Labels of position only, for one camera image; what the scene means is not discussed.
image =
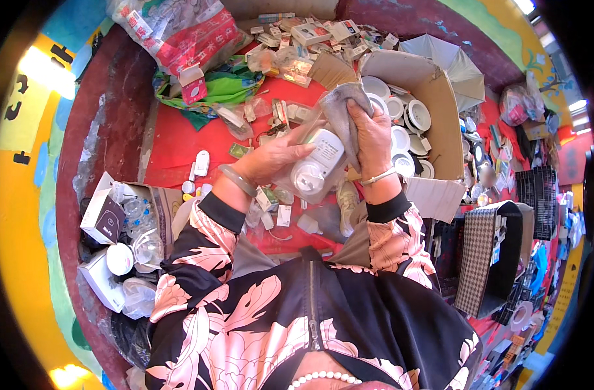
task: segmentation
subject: silver bracelet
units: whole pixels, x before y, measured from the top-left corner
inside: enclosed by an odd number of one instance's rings
[[[364,180],[362,182],[360,182],[360,184],[362,185],[367,185],[367,184],[373,184],[378,180],[383,179],[386,176],[392,175],[397,173],[397,171],[394,169],[394,167],[391,167],[390,169],[388,169],[387,171],[385,171],[383,174],[381,175],[377,175],[377,176],[373,176],[371,177],[369,180]]]
[[[219,165],[219,170],[223,172],[223,174],[232,180],[234,184],[238,185],[239,188],[246,192],[247,195],[254,198],[256,196],[256,187],[245,180],[242,176],[240,176],[237,171],[232,168],[232,166],[228,164]]]

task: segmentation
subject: zipper pull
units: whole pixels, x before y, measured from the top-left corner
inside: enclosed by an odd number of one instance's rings
[[[319,335],[316,332],[316,321],[311,319],[309,322],[310,325],[310,334],[312,335],[312,347],[319,351],[321,347],[319,346]]]

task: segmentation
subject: umbrella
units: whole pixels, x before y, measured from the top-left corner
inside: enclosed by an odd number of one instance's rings
[[[447,71],[459,112],[485,102],[484,75],[458,45],[425,34],[399,43],[399,51],[431,58]]]

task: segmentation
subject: jacket zipper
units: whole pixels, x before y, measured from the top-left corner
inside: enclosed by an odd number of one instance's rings
[[[316,310],[315,310],[315,262],[310,260],[310,319],[308,325],[310,327],[310,337],[312,343],[310,344],[310,351],[319,351],[319,332],[316,326]]]

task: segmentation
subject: white shoe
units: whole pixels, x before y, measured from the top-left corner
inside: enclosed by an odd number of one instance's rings
[[[357,207],[358,199],[353,182],[344,182],[336,191],[336,201],[340,207],[340,232],[345,237],[349,237],[353,233],[349,217]]]

